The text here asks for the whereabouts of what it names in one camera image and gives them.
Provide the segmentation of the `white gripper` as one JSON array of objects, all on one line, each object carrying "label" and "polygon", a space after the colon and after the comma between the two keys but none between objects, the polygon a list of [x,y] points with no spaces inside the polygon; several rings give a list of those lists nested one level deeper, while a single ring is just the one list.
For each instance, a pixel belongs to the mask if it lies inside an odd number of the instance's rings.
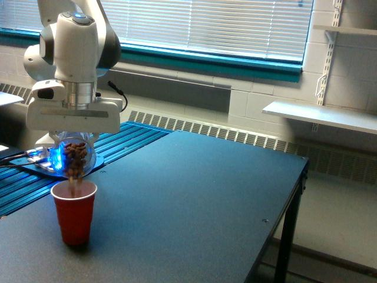
[{"label": "white gripper", "polygon": [[122,100],[97,97],[84,109],[70,109],[61,101],[34,99],[27,109],[26,125],[32,130],[93,133],[92,141],[99,133],[120,131]]}]

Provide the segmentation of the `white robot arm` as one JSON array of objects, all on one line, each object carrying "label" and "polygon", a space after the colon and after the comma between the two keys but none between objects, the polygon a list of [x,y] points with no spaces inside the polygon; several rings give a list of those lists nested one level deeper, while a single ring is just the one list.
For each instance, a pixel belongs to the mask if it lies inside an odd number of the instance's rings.
[{"label": "white robot arm", "polygon": [[62,133],[120,129],[122,101],[96,95],[97,80],[116,65],[119,39],[100,1],[39,1],[39,44],[27,48],[24,68],[35,84],[26,125],[44,131],[37,146],[49,148]]}]

